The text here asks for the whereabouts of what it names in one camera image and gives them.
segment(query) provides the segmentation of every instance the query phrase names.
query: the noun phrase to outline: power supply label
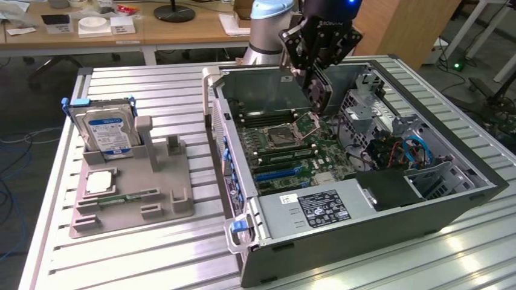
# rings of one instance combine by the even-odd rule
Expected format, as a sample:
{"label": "power supply label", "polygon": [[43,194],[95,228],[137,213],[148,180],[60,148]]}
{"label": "power supply label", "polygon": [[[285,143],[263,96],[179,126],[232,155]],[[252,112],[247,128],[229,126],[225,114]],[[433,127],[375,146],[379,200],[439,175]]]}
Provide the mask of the power supply label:
{"label": "power supply label", "polygon": [[335,190],[300,196],[297,201],[312,228],[352,218]]}

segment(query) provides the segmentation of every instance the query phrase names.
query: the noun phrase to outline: aluminum extrusion table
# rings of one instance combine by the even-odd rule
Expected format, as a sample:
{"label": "aluminum extrusion table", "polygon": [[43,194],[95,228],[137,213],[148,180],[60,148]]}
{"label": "aluminum extrusion table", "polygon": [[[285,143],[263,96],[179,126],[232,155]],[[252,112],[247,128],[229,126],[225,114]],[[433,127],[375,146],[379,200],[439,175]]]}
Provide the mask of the aluminum extrusion table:
{"label": "aluminum extrusion table", "polygon": [[[516,158],[400,60],[391,74],[489,163],[509,188],[439,233],[287,277],[255,289],[472,289],[516,285]],[[201,108],[201,68],[221,63],[99,68],[77,77],[73,98],[137,99],[155,141],[180,134],[193,185],[192,217],[80,239],[68,237],[83,141],[67,120],[20,289],[239,289],[223,233]],[[407,103],[387,88],[401,113]]]}

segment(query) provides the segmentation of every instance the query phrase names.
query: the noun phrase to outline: white box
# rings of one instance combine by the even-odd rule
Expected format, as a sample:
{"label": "white box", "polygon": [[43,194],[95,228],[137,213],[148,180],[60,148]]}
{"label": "white box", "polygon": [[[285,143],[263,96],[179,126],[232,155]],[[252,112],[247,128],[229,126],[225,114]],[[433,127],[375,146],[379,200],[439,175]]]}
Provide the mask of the white box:
{"label": "white box", "polygon": [[447,41],[437,38],[437,40],[433,44],[432,52],[429,53],[423,64],[424,65],[435,65],[439,61],[440,56],[443,55],[443,51],[445,51],[447,48],[448,48]]}
{"label": "white box", "polygon": [[132,17],[112,17],[111,18],[111,32],[113,34],[136,33]]}

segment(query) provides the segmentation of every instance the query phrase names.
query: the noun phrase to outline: desk leg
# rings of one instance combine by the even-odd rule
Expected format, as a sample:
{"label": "desk leg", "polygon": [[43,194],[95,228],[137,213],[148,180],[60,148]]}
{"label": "desk leg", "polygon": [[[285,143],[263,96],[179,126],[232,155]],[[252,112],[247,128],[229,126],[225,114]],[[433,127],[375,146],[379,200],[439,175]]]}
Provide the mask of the desk leg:
{"label": "desk leg", "polygon": [[473,12],[471,13],[469,18],[468,18],[467,22],[464,23],[464,25],[457,33],[457,36],[453,38],[453,41],[449,44],[449,46],[444,52],[444,55],[447,58],[449,58],[449,56],[452,55],[455,49],[459,46],[461,39],[467,35],[467,32],[468,32],[471,26],[473,26],[475,20],[476,20],[476,18],[479,18],[480,13],[483,12],[483,10],[487,6],[487,2],[488,2],[487,0],[480,0],[480,3],[477,4]]}
{"label": "desk leg", "polygon": [[496,77],[493,78],[493,81],[496,81],[497,83],[503,82],[507,79],[507,76],[509,75],[513,69],[516,69],[516,54],[513,58],[509,60],[509,62],[507,63],[507,65],[503,67]]}
{"label": "desk leg", "polygon": [[144,53],[145,65],[156,65],[156,46],[141,47],[141,52]]}
{"label": "desk leg", "polygon": [[472,46],[468,54],[467,54],[467,58],[472,59],[476,52],[479,51],[480,47],[483,47],[483,44],[485,43],[485,40],[488,39],[491,33],[495,31],[495,28],[496,26],[499,26],[501,20],[504,19],[505,15],[508,14],[508,12],[512,10],[512,8],[509,7],[505,7],[499,15],[495,17],[495,19],[491,21],[491,24],[488,26],[488,28],[485,28],[485,31],[483,33],[483,35],[480,36],[479,40],[476,41],[475,45]]}

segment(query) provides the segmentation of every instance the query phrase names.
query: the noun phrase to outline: power cord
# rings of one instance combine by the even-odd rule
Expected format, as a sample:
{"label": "power cord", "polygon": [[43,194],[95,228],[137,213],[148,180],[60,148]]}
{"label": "power cord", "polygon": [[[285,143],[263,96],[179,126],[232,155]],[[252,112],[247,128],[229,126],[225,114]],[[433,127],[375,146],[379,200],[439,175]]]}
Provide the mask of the power cord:
{"label": "power cord", "polygon": [[[11,191],[9,186],[5,183],[5,180],[12,178],[12,177],[15,177],[16,174],[19,174],[20,171],[24,168],[27,168],[27,166],[28,166],[28,164],[31,162],[31,152],[29,152],[29,150],[32,148],[32,136],[29,134],[11,134],[11,136],[12,135],[23,135],[25,137],[28,136],[28,146],[27,146],[25,150],[0,146],[0,149],[5,150],[8,152],[20,152],[21,153],[19,158],[16,158],[16,160],[0,172],[0,184],[3,186],[3,190],[0,190],[0,195],[4,197],[4,200],[0,203],[0,208],[5,205],[7,202],[9,202],[9,209],[7,210],[5,217],[0,221],[0,225],[3,225],[5,223],[5,221],[8,220],[8,218],[11,216],[12,211],[15,210],[15,212],[17,214],[17,217],[20,218],[20,221],[21,221],[21,237],[20,237],[15,247],[8,252],[0,254],[0,262],[7,257],[9,257],[11,255],[20,256],[20,255],[25,254],[25,252],[23,252],[23,251],[20,252],[17,250],[19,250],[19,248],[23,246],[23,244],[27,241],[27,223],[25,223],[24,212],[21,210],[21,206],[20,206],[20,202],[17,200],[17,197],[13,194],[13,192]],[[3,176],[3,174],[21,161],[21,159],[25,156],[28,157],[28,160],[27,160],[25,164],[15,172],[12,172],[9,175]]]}
{"label": "power cord", "polygon": [[27,224],[25,224],[24,212],[21,211],[21,207],[20,207],[20,203],[17,202],[17,198],[12,194],[12,192],[9,190],[9,187],[7,186],[7,184],[5,184],[3,179],[0,179],[0,183],[4,186],[4,188],[5,188],[5,192],[4,191],[1,191],[1,192],[3,192],[3,194],[8,195],[8,197],[11,199],[11,204],[15,207],[15,211],[16,211],[17,217],[21,220],[21,237],[20,237],[17,243],[16,243],[16,246],[4,255],[1,255],[1,257],[0,257],[0,262],[1,262],[9,256],[11,253],[16,252],[16,250],[20,248],[20,246],[27,241]]}
{"label": "power cord", "polygon": [[441,56],[439,57],[439,62],[440,62],[440,64],[437,65],[437,69],[441,70],[443,72],[445,72],[447,74],[451,74],[451,75],[453,75],[453,76],[456,76],[456,77],[459,77],[459,78],[461,79],[461,82],[460,82],[460,83],[456,83],[456,84],[453,84],[453,85],[451,85],[451,86],[447,86],[444,89],[441,89],[440,93],[444,94],[444,92],[445,92],[448,89],[451,89],[451,88],[453,88],[453,87],[456,87],[456,86],[460,86],[460,85],[465,84],[465,83],[467,83],[467,80],[465,80],[465,78],[464,78],[461,75],[459,75],[459,74],[456,74],[455,72],[451,72],[451,71],[449,71],[449,63],[448,63],[448,58],[447,58],[445,53],[444,53],[441,37],[439,37],[439,45],[440,45],[440,48],[441,48]]}

